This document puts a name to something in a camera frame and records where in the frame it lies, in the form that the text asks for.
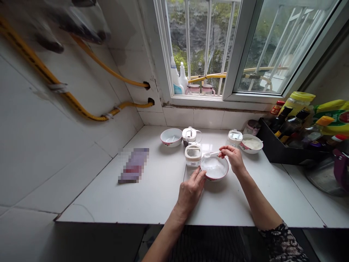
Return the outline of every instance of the white bowl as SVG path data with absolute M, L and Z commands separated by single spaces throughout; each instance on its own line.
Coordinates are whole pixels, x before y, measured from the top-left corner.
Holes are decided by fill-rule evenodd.
M 254 140 L 261 141 L 256 136 L 253 136 L 253 135 L 250 135 L 250 134 L 243 135 L 242 141 L 240 143 L 240 148 L 241 148 L 242 151 L 244 151 L 244 152 L 246 152 L 248 154 L 251 154 L 251 155 L 254 155 L 254 154 L 258 153 L 259 151 L 261 151 L 261 149 L 263 148 L 263 142 L 260 143 L 261 144 L 261 148 L 260 149 L 251 149 L 251 148 L 245 146 L 244 143 L 243 143 L 244 139 L 246 139 L 246 138 L 252 138 Z
M 182 143 L 182 130 L 170 128 L 160 135 L 161 142 L 167 147 L 176 147 Z
M 221 168 L 214 168 L 214 163 L 210 163 L 212 160 L 217 160 Z M 206 170 L 205 177 L 207 178 L 207 180 L 215 182 L 222 180 L 229 170 L 228 161 L 225 158 L 221 159 L 218 156 L 212 155 L 209 158 L 201 158 L 200 167 L 201 170 Z

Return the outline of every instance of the black tray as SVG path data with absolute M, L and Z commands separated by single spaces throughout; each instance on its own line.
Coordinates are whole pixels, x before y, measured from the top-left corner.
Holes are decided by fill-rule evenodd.
M 262 118 L 259 119 L 261 129 L 257 137 L 263 141 L 263 151 L 271 163 L 279 164 L 309 164 L 309 162 L 320 162 L 329 156 L 330 152 L 297 149 L 286 147 L 270 130 Z

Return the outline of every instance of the patterned sleeve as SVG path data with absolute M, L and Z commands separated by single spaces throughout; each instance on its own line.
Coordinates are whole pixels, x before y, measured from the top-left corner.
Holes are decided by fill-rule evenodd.
M 275 229 L 259 232 L 268 246 L 270 262 L 309 262 L 284 221 Z

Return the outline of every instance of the window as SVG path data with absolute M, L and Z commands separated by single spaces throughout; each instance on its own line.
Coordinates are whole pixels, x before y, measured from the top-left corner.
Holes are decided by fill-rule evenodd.
M 347 22 L 349 10 L 348 0 L 154 3 L 163 52 L 159 55 L 155 45 L 151 48 L 155 61 L 163 59 L 165 65 L 155 62 L 157 75 L 166 75 L 168 80 L 168 85 L 161 85 L 164 101 L 237 109 L 245 109 L 246 102 L 272 104 L 298 90 Z M 216 95 L 175 95 L 171 56 L 178 72 L 183 62 L 188 79 L 211 84 Z M 202 76 L 206 79 L 196 80 Z

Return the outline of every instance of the spray bottle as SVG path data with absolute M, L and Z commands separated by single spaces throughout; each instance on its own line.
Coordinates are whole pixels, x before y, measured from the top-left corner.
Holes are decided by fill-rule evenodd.
M 173 89 L 175 95 L 184 95 L 184 87 L 179 82 L 179 74 L 177 71 L 175 59 L 173 56 L 171 56 L 171 76 L 173 81 Z
M 188 78 L 185 76 L 185 69 L 184 69 L 184 64 L 181 62 L 181 75 L 179 77 L 179 83 L 183 86 L 184 88 L 184 94 L 186 93 L 186 90 L 188 89 Z

